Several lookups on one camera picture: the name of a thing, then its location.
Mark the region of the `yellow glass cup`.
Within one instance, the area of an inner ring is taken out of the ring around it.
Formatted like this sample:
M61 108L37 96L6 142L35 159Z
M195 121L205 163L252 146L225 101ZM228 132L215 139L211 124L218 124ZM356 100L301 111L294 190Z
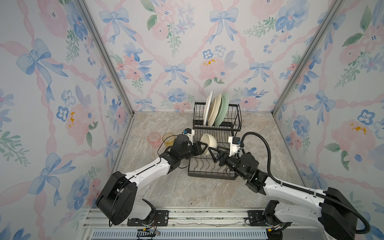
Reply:
M177 136L174 135L173 133L166 133L163 135L162 140L166 148L173 146L176 137Z

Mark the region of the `white plate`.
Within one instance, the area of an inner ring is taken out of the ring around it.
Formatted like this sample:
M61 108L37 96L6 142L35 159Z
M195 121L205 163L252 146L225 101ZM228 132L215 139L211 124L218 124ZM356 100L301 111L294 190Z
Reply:
M209 108L211 105L212 97L213 97L214 91L211 91L207 97L206 103L205 103L205 108L204 108L204 113L203 113L203 126L207 125L207 120L208 120L208 113L209 113Z

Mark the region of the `pink glass cup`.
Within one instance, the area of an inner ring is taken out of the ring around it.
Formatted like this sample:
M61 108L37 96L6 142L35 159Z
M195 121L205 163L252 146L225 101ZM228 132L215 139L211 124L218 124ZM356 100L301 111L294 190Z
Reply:
M158 149L162 144L162 137L157 132L150 133L147 140L154 149Z

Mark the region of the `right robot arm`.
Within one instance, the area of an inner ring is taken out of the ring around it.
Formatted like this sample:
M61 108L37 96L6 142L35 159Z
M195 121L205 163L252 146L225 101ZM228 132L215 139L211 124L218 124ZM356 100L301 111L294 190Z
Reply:
M271 172L272 153L268 145L266 172L259 170L259 163L251 153L239 154L242 147L240 144L235 151L207 149L214 162L245 180L252 192L275 198L263 212L270 233L280 233L293 223L318 228L336 240L353 240L356 235L371 231L369 221L339 190L321 191L279 180Z

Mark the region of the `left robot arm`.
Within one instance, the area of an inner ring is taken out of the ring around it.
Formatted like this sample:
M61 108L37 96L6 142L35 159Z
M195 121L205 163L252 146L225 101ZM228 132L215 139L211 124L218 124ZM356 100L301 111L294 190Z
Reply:
M200 156L209 148L202 142L191 142L186 135L177 135L174 144L148 165L129 172L114 172L96 200L97 208L109 219L109 225L119 225L126 219L155 221L156 208L147 200L137 200L143 187L159 177L171 173L184 159Z

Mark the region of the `cream plate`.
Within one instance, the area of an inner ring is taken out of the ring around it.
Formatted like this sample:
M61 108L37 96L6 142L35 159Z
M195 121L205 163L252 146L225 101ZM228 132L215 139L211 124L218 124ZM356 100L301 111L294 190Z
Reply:
M207 122L208 127L213 126L219 112L221 101L222 101L222 94L219 94L212 100L212 103L209 109L209 114L208 114L208 122Z

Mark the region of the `green plate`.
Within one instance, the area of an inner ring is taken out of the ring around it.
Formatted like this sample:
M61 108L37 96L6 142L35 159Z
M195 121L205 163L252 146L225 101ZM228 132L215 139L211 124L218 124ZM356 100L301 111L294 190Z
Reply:
M220 109L219 109L218 115L215 119L215 127L219 127L227 115L227 112L229 109L229 101L230 101L229 98L230 97L229 97L228 93L222 94L222 101L221 101Z

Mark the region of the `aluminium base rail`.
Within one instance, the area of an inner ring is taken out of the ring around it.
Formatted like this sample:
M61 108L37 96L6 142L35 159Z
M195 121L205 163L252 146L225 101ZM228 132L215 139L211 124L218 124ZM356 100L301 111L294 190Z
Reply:
M167 208L167 214L146 232L124 221L109 226L99 210L91 210L81 230L80 240L329 240L314 227L297 223L282 232L268 233L267 227L252 227L249 220L261 209Z

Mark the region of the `aluminium corner post left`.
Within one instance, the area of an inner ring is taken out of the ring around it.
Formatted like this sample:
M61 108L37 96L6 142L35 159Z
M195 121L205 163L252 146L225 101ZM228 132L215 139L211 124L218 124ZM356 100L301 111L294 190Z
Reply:
M108 70L108 73L110 74L110 76L112 78L113 83L116 85L116 87L118 89L118 93L122 97L123 104L127 108L129 115L131 117L133 117L134 116L133 108L132 108L131 104L129 103L129 99L128 99L127 94L125 93L124 86L121 83L115 68L113 67L113 63L112 63L111 58L108 54L107 48L106 48L106 46L102 40L102 36L101 36L97 26L96 26L96 23L92 17L92 14L91 14L88 6L87 6L86 1L75 0L74 3L80 12L80 15L82 16L86 27L90 31L90 35L95 42L95 46L101 55L102 62L105 64L105 66Z

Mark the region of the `aluminium corner post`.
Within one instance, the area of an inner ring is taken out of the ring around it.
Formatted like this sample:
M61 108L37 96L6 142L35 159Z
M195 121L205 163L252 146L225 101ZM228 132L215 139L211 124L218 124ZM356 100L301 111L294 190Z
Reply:
M108 73L110 74L110 76L112 78L113 83L116 85L116 87L118 89L118 93L122 97L123 104L127 108L129 115L131 117L133 117L134 116L133 108L132 108L131 104L129 103L129 99L128 99L127 94L125 93L124 86L121 83L115 68L113 67L113 63L112 63L111 58L108 54L107 48L106 48L106 46L102 40L102 36L101 36L97 26L96 26L96 23L92 17L92 14L91 14L88 6L87 6L86 1L75 0L74 3L80 12L80 15L82 16L86 27L90 31L90 35L95 42L95 46L101 55L102 62L105 64L105 66L108 70Z
M298 64L297 69L293 72L292 77L288 80L287 85L283 89L281 96L278 98L275 107L272 110L273 117L276 117L279 113L279 110L282 108L285 99L288 97L291 89L294 87L295 82L300 77L311 57L315 53L320 44L321 40L325 37L326 32L331 27L333 21L336 19L338 13L341 11L341 8L345 1L336 0L332 1L329 7L329 10L326 12L323 22L318 27L317 31L314 34L313 40L308 45L306 51L304 52L300 63Z

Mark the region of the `aluminium corner post right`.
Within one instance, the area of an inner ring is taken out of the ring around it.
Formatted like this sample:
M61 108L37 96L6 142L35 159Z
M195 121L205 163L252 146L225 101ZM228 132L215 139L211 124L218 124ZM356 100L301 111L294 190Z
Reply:
M288 80L287 85L283 89L281 96L278 98L275 107L272 110L273 117L276 117L279 113L279 110L282 108L285 99L288 97L291 89L294 87L295 82L300 77L311 57L315 53L320 44L321 40L325 37L326 32L331 27L333 21L336 19L338 13L341 11L341 8L345 1L336 0L332 1L329 7L329 10L326 12L323 22L318 27L317 31L314 34L313 40L308 45L306 51L304 52L300 63L298 64L297 69L293 72L292 77Z

